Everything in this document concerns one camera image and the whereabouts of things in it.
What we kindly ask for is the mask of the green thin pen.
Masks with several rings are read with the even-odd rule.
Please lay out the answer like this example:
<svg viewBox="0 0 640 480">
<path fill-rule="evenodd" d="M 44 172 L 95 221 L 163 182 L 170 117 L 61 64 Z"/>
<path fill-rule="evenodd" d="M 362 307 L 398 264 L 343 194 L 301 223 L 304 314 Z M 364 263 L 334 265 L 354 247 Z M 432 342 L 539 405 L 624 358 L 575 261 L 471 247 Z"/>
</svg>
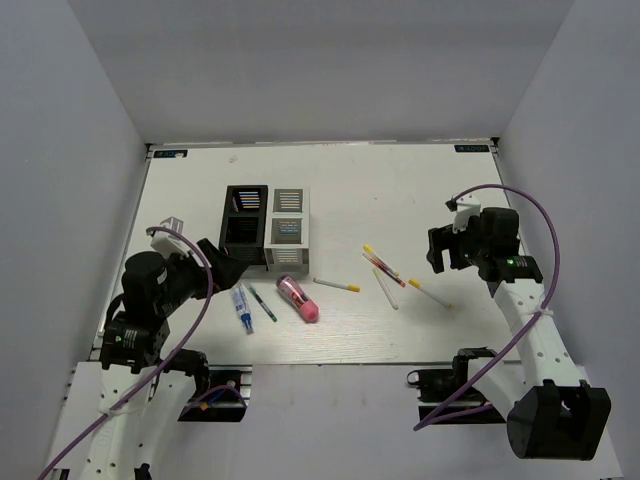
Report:
<svg viewBox="0 0 640 480">
<path fill-rule="evenodd" d="M 255 289 L 255 287 L 252 284 L 247 283 L 246 288 L 249 291 L 249 293 L 254 297 L 256 302 L 260 305 L 260 307 L 264 310 L 264 312 L 267 314 L 267 316 L 271 319 L 271 321 L 276 323 L 278 321 L 276 315 L 269 308 L 269 306 L 266 304 L 266 302 L 264 301 L 262 296 Z"/>
</svg>

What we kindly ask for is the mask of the blue white glue tube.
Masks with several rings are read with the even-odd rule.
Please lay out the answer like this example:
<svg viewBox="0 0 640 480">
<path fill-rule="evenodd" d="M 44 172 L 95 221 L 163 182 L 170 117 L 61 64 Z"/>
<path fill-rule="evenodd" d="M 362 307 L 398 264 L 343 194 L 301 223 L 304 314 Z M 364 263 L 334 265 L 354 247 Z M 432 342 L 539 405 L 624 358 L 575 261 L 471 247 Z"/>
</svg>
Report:
<svg viewBox="0 0 640 480">
<path fill-rule="evenodd" d="M 231 297 L 237 317 L 241 321 L 245 332 L 250 335 L 254 332 L 252 316 L 246 298 L 244 289 L 240 283 L 237 283 L 231 289 Z"/>
</svg>

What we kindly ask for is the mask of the red refill pen pack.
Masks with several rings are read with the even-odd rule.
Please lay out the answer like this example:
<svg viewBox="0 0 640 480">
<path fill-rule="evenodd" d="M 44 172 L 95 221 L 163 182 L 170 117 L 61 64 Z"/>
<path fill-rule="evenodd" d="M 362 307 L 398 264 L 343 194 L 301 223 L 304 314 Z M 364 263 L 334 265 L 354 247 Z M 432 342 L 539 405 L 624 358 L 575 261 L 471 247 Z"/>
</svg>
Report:
<svg viewBox="0 0 640 480">
<path fill-rule="evenodd" d="M 362 255 L 364 256 L 365 259 L 370 261 L 376 268 L 378 268 L 385 275 L 387 275 L 389 278 L 391 278 L 395 283 L 397 283 L 401 287 L 405 287 L 406 286 L 406 283 L 403 280 L 401 280 L 400 277 L 396 273 L 394 273 L 389 266 L 387 266 L 384 262 L 379 260 L 377 257 L 375 257 L 375 256 L 373 256 L 373 255 L 371 255 L 371 254 L 369 254 L 367 252 L 363 252 Z"/>
</svg>

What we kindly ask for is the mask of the pale yellow white marker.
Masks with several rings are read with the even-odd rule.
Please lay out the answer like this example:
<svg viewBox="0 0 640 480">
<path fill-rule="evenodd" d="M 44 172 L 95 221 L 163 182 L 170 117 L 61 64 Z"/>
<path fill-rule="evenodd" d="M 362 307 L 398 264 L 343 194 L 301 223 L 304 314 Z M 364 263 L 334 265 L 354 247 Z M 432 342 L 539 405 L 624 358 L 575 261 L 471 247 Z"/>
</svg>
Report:
<svg viewBox="0 0 640 480">
<path fill-rule="evenodd" d="M 395 297 L 391 293 L 391 290 L 390 290 L 389 286 L 386 284 L 381 271 L 377 267 L 374 267 L 372 269 L 372 271 L 373 271 L 374 276 L 376 277 L 376 280 L 377 280 L 382 292 L 384 293 L 387 301 L 389 302 L 391 308 L 394 309 L 394 310 L 398 310 L 399 309 L 399 305 L 398 305 Z"/>
</svg>

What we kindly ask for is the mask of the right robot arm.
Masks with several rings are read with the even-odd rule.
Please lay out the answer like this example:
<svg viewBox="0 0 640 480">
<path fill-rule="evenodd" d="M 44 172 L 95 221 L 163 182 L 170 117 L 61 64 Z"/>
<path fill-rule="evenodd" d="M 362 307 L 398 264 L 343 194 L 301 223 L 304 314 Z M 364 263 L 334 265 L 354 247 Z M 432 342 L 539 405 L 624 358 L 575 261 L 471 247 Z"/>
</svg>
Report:
<svg viewBox="0 0 640 480">
<path fill-rule="evenodd" d="M 593 459 L 611 400 L 589 385 L 543 308 L 543 276 L 536 260 L 520 252 L 517 212 L 470 200 L 453 210 L 452 224 L 430 230 L 427 259 L 437 273 L 444 252 L 453 269 L 477 268 L 505 318 L 523 375 L 513 375 L 491 349 L 461 349 L 447 383 L 452 395 L 481 394 L 505 420 L 509 445 L 521 459 Z"/>
</svg>

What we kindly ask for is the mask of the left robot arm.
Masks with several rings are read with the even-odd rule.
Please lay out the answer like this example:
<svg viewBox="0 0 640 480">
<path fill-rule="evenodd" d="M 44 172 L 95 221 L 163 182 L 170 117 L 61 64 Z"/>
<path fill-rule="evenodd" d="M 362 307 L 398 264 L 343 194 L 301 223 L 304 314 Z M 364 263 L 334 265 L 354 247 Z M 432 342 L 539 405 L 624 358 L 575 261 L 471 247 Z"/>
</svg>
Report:
<svg viewBox="0 0 640 480">
<path fill-rule="evenodd" d="M 108 309 L 99 355 L 102 423 L 89 436 L 83 479 L 157 476 L 183 409 L 209 392 L 212 378 L 204 353 L 162 353 L 168 319 L 188 300 L 230 289 L 248 267 L 207 239 L 197 243 L 204 265 L 167 234 L 151 245 L 126 260 L 123 291 Z"/>
</svg>

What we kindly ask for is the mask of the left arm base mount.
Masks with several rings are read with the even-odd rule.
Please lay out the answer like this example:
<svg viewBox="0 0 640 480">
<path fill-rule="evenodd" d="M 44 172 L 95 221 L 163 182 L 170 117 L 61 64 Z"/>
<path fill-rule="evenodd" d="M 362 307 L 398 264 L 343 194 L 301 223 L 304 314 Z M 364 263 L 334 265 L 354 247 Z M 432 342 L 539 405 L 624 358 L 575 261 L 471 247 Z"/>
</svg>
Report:
<svg viewBox="0 0 640 480">
<path fill-rule="evenodd" d="M 179 422 L 239 423 L 244 419 L 252 386 L 251 366 L 210 366 L 209 389 L 197 393 Z"/>
</svg>

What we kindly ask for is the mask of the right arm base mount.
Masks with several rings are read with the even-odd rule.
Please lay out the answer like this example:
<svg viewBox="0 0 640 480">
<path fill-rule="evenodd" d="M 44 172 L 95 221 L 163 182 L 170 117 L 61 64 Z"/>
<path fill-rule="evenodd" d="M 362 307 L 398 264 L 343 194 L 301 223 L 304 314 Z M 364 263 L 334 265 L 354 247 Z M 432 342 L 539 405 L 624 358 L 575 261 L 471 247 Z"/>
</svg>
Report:
<svg viewBox="0 0 640 480">
<path fill-rule="evenodd" d="M 426 418 L 436 407 L 444 402 L 466 381 L 468 374 L 468 362 L 477 359 L 489 359 L 496 352 L 487 347 L 460 349 L 454 356 L 452 363 L 445 366 L 414 369 L 406 376 L 407 386 L 418 391 L 418 415 L 419 420 Z M 463 393 L 451 405 L 447 406 L 439 416 L 474 408 L 486 407 L 489 401 L 475 388 L 470 388 Z M 445 419 L 440 425 L 480 425 L 480 424 L 505 424 L 505 420 L 499 412 L 492 407 L 482 412 L 468 416 L 459 416 Z"/>
</svg>

